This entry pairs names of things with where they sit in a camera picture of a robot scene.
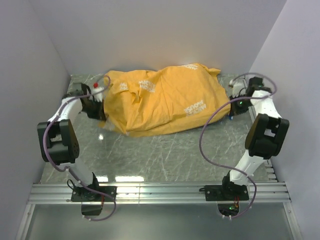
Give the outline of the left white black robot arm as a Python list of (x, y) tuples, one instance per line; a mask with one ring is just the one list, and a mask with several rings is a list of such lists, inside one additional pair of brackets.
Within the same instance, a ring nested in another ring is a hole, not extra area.
[(105, 120), (105, 87), (95, 83), (93, 87), (76, 82), (73, 91), (62, 97), (55, 114), (37, 125), (40, 151), (45, 162), (57, 171), (67, 172), (67, 185), (73, 194), (84, 201), (96, 201), (103, 194), (93, 172), (80, 160), (80, 145), (73, 122), (80, 113), (95, 120)]

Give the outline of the blue and orange pillowcase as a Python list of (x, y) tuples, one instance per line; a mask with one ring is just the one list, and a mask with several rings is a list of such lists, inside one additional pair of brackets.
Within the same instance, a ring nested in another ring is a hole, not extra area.
[(231, 110), (219, 74), (200, 63), (158, 71), (111, 70), (104, 76), (106, 119), (98, 125), (129, 137), (150, 137), (217, 122)]

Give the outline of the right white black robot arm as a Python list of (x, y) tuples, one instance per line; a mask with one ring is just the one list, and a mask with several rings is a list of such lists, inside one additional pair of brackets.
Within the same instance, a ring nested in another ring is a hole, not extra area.
[(257, 168), (280, 153), (290, 122), (278, 113), (271, 88), (261, 77), (254, 76), (247, 84), (232, 80), (230, 115), (240, 115), (254, 109), (255, 119), (245, 138), (245, 152), (234, 169), (222, 179), (220, 194), (226, 200), (248, 200), (248, 183)]

